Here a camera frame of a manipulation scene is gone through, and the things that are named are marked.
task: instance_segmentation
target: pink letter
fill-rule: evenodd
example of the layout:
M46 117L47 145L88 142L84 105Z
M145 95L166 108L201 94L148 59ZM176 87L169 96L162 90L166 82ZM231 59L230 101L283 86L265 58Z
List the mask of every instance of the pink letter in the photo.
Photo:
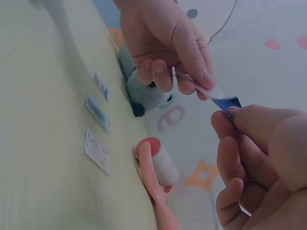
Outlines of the pink letter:
M171 118L171 113L173 113L174 111L178 110L180 112L180 116L179 118L175 119L174 121L172 120ZM184 115L186 114L186 110L180 106L180 105L176 105L174 106L173 108L171 108L170 110L168 110L165 114L163 114L159 120L158 120L158 124L157 124L157 127L158 127L158 130L160 132L163 132L164 131L164 128L162 127L162 121L165 120L166 123L170 126L174 126L176 124L179 123L179 121L184 117Z

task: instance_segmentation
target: pink handle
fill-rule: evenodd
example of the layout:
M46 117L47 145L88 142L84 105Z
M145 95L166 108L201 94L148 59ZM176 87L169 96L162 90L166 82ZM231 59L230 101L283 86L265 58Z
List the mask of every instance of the pink handle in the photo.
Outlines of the pink handle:
M166 204L166 194L158 183L154 173L154 166L149 142L140 146L140 169L145 187L154 199L163 230L182 230L175 215Z
M156 202L157 211L160 217L162 230L182 230L175 215L172 213L166 202Z

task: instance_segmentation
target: gray circle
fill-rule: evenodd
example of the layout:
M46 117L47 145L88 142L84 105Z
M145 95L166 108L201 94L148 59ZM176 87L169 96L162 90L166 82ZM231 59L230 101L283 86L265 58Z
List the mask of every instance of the gray circle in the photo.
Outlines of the gray circle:
M187 16L192 19L192 18L196 18L198 14L198 11L197 9L190 9L188 12L187 12Z

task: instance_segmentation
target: roller head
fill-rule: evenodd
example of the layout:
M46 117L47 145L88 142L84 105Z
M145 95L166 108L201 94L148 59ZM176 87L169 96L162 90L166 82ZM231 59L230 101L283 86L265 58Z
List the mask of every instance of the roller head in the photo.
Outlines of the roller head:
M140 146L146 141L150 143L154 172L159 184L164 187L173 185L179 179L179 171L157 138L145 138L140 141L135 150L136 158L139 159Z

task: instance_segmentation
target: blue packet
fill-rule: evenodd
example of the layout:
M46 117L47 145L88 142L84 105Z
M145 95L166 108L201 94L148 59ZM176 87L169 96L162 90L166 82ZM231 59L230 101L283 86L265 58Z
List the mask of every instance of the blue packet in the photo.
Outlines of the blue packet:
M222 93L222 91L215 86L212 91L205 89L201 87L199 84L197 84L190 75L185 73L180 73L178 71L175 71L176 74L178 74L180 77L184 78L185 80L191 82L194 87L199 90L201 93L206 95L211 101L213 101L221 110L223 110L225 113L227 113L228 108L231 106L235 106L238 108L241 108L241 103L237 97L225 97L225 95Z

